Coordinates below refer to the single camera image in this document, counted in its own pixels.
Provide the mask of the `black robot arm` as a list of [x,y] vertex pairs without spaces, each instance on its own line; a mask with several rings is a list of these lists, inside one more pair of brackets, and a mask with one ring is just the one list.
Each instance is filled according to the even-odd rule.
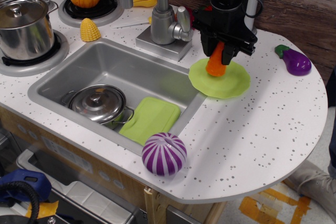
[[251,55],[257,37],[245,24],[248,0],[210,0],[210,4],[211,10],[193,11],[192,26],[201,33],[205,55],[211,56],[220,41],[222,65],[229,65],[240,51]]

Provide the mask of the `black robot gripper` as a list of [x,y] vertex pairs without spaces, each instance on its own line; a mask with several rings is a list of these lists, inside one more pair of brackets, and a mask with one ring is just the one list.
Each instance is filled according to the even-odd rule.
[[211,12],[198,9],[192,12],[192,27],[201,33],[204,54],[210,57],[218,41],[222,41],[222,65],[229,65],[240,51],[252,55],[257,37],[245,25],[243,10],[240,7],[227,11],[212,8]]

